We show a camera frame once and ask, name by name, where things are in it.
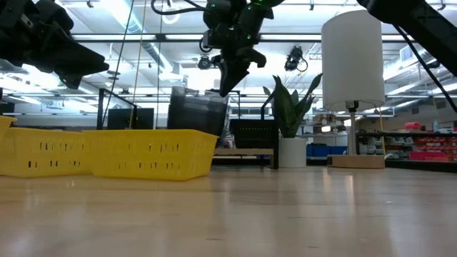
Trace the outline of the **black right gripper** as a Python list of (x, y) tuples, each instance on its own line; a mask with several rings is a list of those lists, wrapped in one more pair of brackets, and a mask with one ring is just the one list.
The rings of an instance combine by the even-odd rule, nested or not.
[[(203, 20), (202, 47), (221, 51), (219, 94), (225, 97), (248, 74), (251, 62), (258, 68), (266, 65), (266, 57), (253, 49), (258, 43), (264, 19), (273, 19), (275, 2), (271, 0), (209, 0)], [(236, 59), (246, 50), (246, 58)]]

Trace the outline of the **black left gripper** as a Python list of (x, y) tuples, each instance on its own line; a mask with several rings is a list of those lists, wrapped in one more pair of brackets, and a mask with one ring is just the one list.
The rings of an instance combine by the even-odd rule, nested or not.
[(74, 41), (74, 22), (55, 1), (1, 0), (1, 58), (56, 73), (77, 90), (83, 76), (106, 71), (105, 58)]

